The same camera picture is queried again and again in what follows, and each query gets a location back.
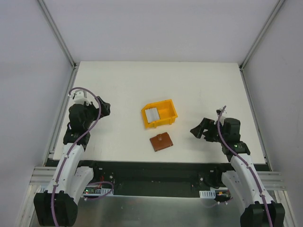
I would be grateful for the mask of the brown leather card holder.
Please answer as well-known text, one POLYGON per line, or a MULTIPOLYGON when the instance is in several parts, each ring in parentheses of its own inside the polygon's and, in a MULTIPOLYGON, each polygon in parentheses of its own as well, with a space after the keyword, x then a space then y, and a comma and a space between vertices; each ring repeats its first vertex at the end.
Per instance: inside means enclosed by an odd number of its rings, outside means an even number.
POLYGON ((150 138, 150 142, 155 152, 173 146, 173 142, 167 132, 158 134, 150 138))

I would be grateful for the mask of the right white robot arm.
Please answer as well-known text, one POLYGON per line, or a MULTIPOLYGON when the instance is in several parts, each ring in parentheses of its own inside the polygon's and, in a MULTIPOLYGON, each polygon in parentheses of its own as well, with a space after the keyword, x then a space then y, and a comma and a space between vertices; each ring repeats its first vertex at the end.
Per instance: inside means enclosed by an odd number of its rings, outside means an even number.
POLYGON ((241 141, 241 122, 225 118, 223 122, 204 118, 190 130, 198 139, 218 142, 222 152, 233 167, 232 171, 220 170, 213 174, 217 186, 226 186, 240 209, 242 227, 281 227, 285 209, 276 203, 263 185, 246 143, 241 141))

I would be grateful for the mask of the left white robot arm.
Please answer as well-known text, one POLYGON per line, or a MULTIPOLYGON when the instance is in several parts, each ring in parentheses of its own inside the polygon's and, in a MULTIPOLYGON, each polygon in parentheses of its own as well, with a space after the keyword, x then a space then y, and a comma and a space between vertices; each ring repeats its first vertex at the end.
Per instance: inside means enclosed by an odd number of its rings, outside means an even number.
POLYGON ((44 227, 71 227, 78 215, 78 202, 85 187, 100 179, 100 172, 88 166, 79 166, 90 139, 90 130, 97 121, 110 115, 110 104, 96 97, 98 107, 85 97, 73 96, 69 108, 69 122, 63 137, 62 156, 57 169, 44 192, 34 197, 39 225, 44 227))

